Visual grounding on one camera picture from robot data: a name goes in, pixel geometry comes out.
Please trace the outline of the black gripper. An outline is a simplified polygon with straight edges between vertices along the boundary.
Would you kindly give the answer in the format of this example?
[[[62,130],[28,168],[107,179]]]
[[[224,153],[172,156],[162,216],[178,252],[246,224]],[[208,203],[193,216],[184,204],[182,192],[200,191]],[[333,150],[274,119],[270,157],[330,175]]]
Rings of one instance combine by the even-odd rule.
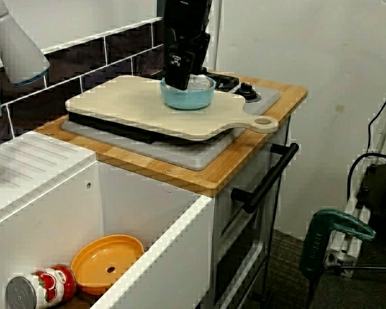
[[[201,22],[182,19],[180,23],[163,20],[163,44],[166,53],[169,53],[165,69],[166,85],[186,90],[190,72],[200,74],[210,43],[208,24],[209,19]],[[189,50],[178,43],[185,43]]]

